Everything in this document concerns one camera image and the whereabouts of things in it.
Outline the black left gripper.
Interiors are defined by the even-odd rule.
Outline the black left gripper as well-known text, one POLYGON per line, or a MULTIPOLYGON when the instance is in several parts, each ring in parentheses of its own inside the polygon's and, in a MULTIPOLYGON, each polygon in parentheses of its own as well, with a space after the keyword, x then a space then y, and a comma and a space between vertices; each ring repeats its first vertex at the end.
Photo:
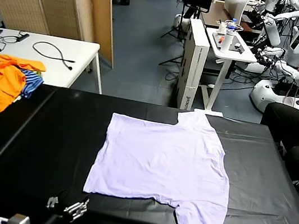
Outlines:
POLYGON ((56 195, 50 196, 46 202, 45 209, 37 217, 36 224, 57 224, 63 219, 74 222, 83 216, 88 209, 89 197, 68 206, 65 200, 69 194, 68 190, 62 190, 56 195))

